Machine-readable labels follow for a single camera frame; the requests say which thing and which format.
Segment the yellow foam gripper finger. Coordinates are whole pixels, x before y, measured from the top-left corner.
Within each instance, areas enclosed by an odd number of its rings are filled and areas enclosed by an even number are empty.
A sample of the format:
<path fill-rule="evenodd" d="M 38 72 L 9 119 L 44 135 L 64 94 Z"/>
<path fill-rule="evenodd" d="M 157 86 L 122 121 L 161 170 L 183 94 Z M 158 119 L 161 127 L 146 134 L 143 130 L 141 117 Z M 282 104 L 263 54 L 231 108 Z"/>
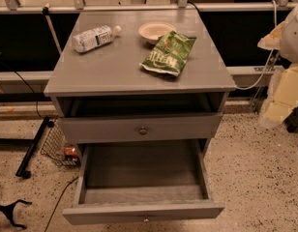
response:
<path fill-rule="evenodd" d="M 263 102 L 258 123 L 265 129 L 280 125 L 298 107 L 298 63 L 275 70 Z"/>

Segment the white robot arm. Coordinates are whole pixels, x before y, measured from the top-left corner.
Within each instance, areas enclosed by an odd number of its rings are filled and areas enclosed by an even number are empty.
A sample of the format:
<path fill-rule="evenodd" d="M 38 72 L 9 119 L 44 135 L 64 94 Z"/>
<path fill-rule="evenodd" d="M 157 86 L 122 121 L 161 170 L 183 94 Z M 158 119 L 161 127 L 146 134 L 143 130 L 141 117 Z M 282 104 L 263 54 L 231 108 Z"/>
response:
<path fill-rule="evenodd" d="M 298 5 L 257 46 L 277 50 L 291 63 L 271 77 L 268 97 L 259 115 L 259 124 L 269 129 L 281 124 L 298 107 Z"/>

